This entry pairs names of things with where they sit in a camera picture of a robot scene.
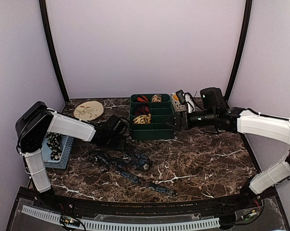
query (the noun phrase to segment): green storage box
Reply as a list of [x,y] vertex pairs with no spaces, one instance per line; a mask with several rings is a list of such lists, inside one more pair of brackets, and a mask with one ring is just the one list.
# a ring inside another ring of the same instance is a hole
[[[137,117],[134,115],[134,109],[138,104],[136,98],[139,95],[144,95],[149,100],[148,107],[151,113],[151,124],[133,124],[133,119]],[[162,95],[162,103],[152,103],[151,98],[155,94],[134,94],[131,96],[130,102],[130,130],[131,137],[134,140],[169,140],[175,137],[175,129],[166,124],[165,121],[174,113],[173,106],[168,94]],[[167,120],[169,124],[174,125],[174,119]]]

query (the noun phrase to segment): black metal pole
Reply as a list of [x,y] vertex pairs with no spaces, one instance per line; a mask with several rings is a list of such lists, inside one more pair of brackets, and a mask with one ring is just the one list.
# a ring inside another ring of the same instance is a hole
[[233,67],[232,67],[228,86],[227,86],[226,93],[225,93],[225,100],[226,101],[228,101],[230,98],[231,91],[232,91],[233,86],[235,84],[236,76],[238,73],[238,69],[239,69],[239,65],[240,65],[240,61],[241,61],[241,57],[242,57],[242,53],[243,53],[243,49],[244,49],[245,39],[246,39],[246,35],[247,35],[247,29],[249,27],[251,9],[252,9],[252,0],[246,0],[237,53],[236,53],[235,61],[234,61]]
[[39,0],[39,3],[40,3],[40,11],[41,11],[41,17],[42,17],[42,22],[43,22],[43,27],[44,27],[44,33],[47,39],[49,52],[50,52],[50,58],[52,59],[54,71],[57,77],[60,90],[63,95],[63,99],[67,103],[69,101],[69,96],[68,96],[66,86],[64,85],[63,76],[60,71],[60,67],[59,67],[56,52],[55,52],[54,42],[53,42],[52,34],[50,31],[50,22],[48,18],[47,5],[46,5],[45,0]]

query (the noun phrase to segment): light blue basket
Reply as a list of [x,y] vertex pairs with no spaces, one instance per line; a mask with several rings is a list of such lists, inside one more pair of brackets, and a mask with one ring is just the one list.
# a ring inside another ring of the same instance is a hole
[[52,153],[52,151],[47,146],[47,143],[48,143],[47,139],[44,139],[44,142],[42,145],[42,158],[43,158],[45,167],[66,169],[73,141],[74,141],[74,137],[61,136],[59,138],[59,144],[63,151],[62,156],[59,160],[51,160],[50,154]]

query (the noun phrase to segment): beige plate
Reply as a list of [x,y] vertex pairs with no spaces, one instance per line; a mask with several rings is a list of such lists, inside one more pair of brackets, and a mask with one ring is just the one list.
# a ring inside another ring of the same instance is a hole
[[89,101],[77,106],[73,112],[73,115],[75,118],[91,121],[101,116],[103,112],[104,108],[102,103],[97,101]]

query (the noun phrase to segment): marble table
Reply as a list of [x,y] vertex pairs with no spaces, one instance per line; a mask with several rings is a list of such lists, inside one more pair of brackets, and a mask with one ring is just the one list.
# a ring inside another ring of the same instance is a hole
[[[104,114],[98,121],[106,121],[112,114],[129,116],[129,98],[70,100],[63,113],[72,116],[79,104],[90,100],[104,106]],[[67,169],[48,169],[56,194],[108,202],[190,201],[237,194],[244,182],[256,173],[238,134],[214,135],[193,128],[176,132],[173,140],[134,141],[129,138],[127,142],[145,151],[153,161],[148,172],[131,172],[148,181],[160,181],[161,185],[177,190],[179,196],[151,191],[112,172],[101,173],[98,165],[87,160],[88,152],[97,149],[96,145],[77,139]],[[120,152],[108,154],[123,157]]]

